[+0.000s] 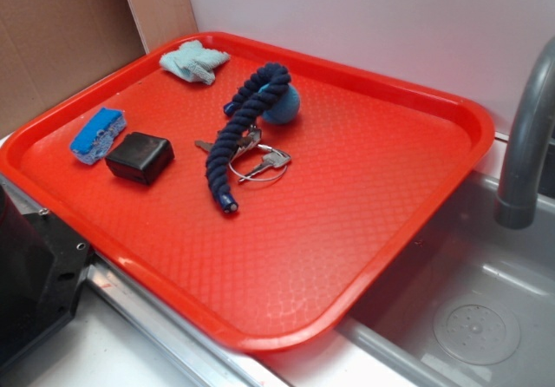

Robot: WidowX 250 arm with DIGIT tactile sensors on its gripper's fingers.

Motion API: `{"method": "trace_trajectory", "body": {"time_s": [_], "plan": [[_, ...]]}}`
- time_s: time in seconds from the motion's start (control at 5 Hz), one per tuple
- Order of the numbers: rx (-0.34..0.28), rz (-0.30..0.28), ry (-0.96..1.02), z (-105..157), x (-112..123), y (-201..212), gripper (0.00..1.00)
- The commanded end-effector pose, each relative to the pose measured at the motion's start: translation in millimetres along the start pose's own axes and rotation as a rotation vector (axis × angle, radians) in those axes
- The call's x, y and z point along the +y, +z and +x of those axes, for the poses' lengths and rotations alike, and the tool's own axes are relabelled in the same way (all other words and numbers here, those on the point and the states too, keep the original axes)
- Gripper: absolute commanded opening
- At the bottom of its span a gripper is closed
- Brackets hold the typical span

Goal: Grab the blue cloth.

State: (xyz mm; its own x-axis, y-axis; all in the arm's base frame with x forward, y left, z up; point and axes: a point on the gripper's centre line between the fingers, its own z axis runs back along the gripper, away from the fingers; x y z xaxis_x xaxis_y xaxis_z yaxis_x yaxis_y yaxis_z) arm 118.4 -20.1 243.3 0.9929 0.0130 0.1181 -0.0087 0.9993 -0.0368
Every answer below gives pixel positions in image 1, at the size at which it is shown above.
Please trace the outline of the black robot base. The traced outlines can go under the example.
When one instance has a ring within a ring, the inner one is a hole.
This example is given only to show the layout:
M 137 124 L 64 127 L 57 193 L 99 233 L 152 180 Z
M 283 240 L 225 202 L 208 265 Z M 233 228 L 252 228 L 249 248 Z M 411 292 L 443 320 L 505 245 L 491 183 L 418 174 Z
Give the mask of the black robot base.
M 93 249 L 50 212 L 21 213 L 1 191 L 1 372 L 76 314 Z

